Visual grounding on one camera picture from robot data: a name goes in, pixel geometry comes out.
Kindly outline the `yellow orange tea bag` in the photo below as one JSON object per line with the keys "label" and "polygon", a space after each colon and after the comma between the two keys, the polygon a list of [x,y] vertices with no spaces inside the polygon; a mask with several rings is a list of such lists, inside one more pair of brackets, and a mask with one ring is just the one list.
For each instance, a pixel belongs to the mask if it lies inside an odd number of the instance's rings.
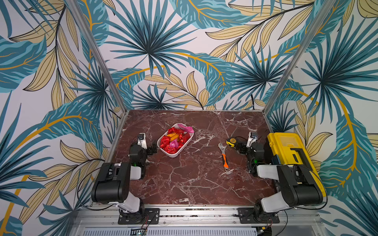
{"label": "yellow orange tea bag", "polygon": [[171,142],[179,138],[179,136],[180,136],[179,133],[170,133],[166,135],[166,137],[169,138]]}

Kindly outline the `pink tea bag packet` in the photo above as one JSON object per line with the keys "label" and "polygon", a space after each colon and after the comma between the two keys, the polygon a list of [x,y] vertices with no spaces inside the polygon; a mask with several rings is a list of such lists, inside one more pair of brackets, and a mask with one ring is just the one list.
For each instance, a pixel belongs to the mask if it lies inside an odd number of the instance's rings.
{"label": "pink tea bag packet", "polygon": [[178,124],[178,127],[181,129],[181,130],[184,130],[185,132],[187,133],[194,133],[194,129],[191,127],[191,126],[186,126],[184,124]]}

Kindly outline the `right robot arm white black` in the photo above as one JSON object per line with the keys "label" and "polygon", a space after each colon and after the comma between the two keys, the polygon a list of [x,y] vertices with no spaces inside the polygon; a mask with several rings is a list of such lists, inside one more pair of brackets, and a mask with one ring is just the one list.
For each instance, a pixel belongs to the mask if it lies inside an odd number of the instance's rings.
{"label": "right robot arm white black", "polygon": [[288,156],[275,150],[272,144],[264,145],[256,140],[231,138],[227,144],[247,158],[248,172],[254,177],[271,179],[277,193],[258,199],[252,208],[239,208],[242,224],[278,223],[276,214],[292,208],[316,210],[328,203],[328,197],[319,176],[301,148],[290,147]]}

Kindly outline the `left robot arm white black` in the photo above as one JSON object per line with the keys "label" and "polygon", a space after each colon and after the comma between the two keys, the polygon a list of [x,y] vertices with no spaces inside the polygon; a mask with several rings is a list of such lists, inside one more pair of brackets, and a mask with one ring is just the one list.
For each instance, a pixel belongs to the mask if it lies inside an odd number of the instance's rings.
{"label": "left robot arm white black", "polygon": [[104,163],[91,191],[94,203],[114,205],[127,224],[142,219],[152,219],[152,210],[146,210],[143,200],[130,192],[130,182],[141,180],[146,175],[148,156],[157,153],[157,146],[144,148],[136,143],[130,147],[127,162]]}

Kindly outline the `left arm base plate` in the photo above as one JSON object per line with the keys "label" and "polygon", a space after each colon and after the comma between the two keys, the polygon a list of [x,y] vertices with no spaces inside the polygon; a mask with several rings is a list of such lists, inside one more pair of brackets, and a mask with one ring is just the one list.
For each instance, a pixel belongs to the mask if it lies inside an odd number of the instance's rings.
{"label": "left arm base plate", "polygon": [[159,208],[146,208],[143,212],[124,213],[119,210],[118,225],[157,225],[159,222]]}

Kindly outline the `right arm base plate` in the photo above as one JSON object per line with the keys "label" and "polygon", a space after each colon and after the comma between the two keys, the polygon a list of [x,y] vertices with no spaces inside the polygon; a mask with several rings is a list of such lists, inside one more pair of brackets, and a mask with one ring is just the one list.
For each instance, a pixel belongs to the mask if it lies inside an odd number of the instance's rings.
{"label": "right arm base plate", "polygon": [[237,217],[241,224],[277,224],[280,223],[277,213],[266,213],[254,207],[240,207]]}

